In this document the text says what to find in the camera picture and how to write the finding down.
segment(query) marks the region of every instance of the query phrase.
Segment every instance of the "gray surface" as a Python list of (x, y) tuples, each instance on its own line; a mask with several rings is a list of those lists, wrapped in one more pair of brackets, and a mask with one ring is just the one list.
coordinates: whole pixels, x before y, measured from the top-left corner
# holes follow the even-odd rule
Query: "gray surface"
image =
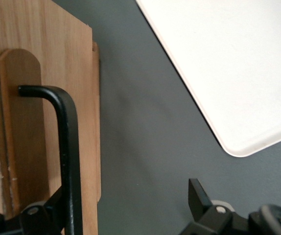
[(176, 235), (191, 220), (187, 182), (242, 216), (281, 205), (281, 143), (225, 153), (133, 0), (55, 0), (100, 46), (100, 235)]

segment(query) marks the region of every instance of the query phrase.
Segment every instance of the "plywood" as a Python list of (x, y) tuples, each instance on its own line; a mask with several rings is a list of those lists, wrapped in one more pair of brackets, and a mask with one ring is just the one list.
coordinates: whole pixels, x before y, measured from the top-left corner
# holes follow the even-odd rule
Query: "plywood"
[[(99, 146), (96, 78), (93, 77), (92, 30), (50, 0), (0, 0), (0, 55), (11, 48), (30, 51), (39, 60), (42, 84), (58, 86), (73, 98), (79, 125), (84, 234), (97, 234)], [(44, 102), (50, 194), (60, 186), (56, 116)], [(12, 214), (9, 172), (0, 103), (0, 164), (3, 199)]]
[(19, 85), (41, 85), (37, 58), (24, 49), (0, 56), (0, 90), (14, 214), (49, 198), (43, 102), (19, 96)]

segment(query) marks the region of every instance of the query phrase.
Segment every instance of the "white board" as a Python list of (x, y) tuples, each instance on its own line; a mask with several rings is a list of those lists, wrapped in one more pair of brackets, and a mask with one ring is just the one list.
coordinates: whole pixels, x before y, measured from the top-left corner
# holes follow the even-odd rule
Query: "white board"
[(281, 0), (137, 0), (223, 149), (281, 141)]

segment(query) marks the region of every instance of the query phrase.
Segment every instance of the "metal screw head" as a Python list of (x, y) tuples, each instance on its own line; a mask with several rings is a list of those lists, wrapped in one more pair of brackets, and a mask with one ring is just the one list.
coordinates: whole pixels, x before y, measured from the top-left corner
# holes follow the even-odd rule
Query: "metal screw head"
[(217, 209), (217, 212), (220, 214), (225, 214), (227, 212), (227, 210), (221, 206), (216, 207), (216, 209)]
[(37, 212), (38, 212), (38, 208), (37, 207), (32, 207), (31, 209), (29, 209), (27, 211), (27, 214), (33, 215), (33, 214), (36, 214)]

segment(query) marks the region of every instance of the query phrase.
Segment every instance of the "black metal rod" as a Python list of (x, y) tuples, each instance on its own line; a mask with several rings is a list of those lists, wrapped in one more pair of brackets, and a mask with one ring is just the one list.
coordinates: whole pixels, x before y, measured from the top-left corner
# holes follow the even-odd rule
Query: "black metal rod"
[(66, 235), (82, 235), (82, 202), (78, 145), (78, 125), (75, 104), (64, 90), (53, 86), (19, 86), (24, 97), (48, 100), (58, 121), (62, 196), (66, 208)]

